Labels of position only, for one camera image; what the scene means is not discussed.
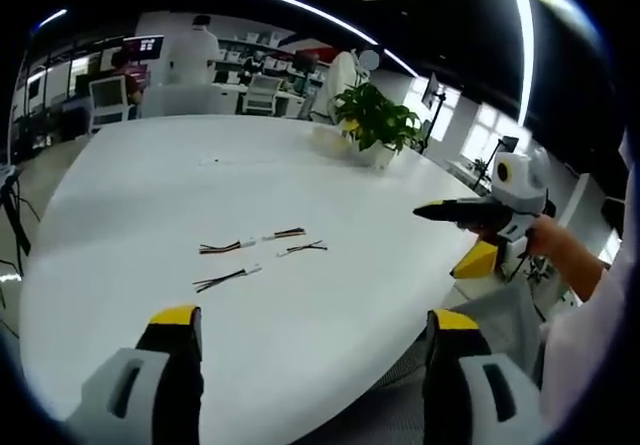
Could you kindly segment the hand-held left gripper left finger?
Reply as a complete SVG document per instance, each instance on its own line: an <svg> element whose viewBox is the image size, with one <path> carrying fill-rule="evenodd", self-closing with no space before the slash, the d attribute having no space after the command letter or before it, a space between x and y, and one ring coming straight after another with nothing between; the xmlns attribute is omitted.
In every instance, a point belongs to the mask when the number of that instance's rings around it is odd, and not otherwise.
<svg viewBox="0 0 640 445"><path fill-rule="evenodd" d="M80 444L198 444L201 362L201 309L165 309L84 382L65 425Z"/></svg>

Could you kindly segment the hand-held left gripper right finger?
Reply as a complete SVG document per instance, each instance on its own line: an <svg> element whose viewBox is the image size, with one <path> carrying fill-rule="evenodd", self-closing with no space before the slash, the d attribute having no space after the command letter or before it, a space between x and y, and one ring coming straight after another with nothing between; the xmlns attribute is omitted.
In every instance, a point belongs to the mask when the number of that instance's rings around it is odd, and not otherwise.
<svg viewBox="0 0 640 445"><path fill-rule="evenodd" d="M470 317L428 312L422 385L426 444L540 444L539 390L505 354L493 353Z"/></svg>

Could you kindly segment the person's right hand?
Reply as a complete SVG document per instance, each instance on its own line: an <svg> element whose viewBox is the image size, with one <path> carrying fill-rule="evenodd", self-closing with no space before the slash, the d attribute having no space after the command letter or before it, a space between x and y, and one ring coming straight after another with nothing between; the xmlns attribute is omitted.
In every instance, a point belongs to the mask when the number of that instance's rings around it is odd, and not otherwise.
<svg viewBox="0 0 640 445"><path fill-rule="evenodd" d="M552 258L569 240L570 235L551 217L541 214L532 222L526 237L526 252L529 255Z"/></svg>

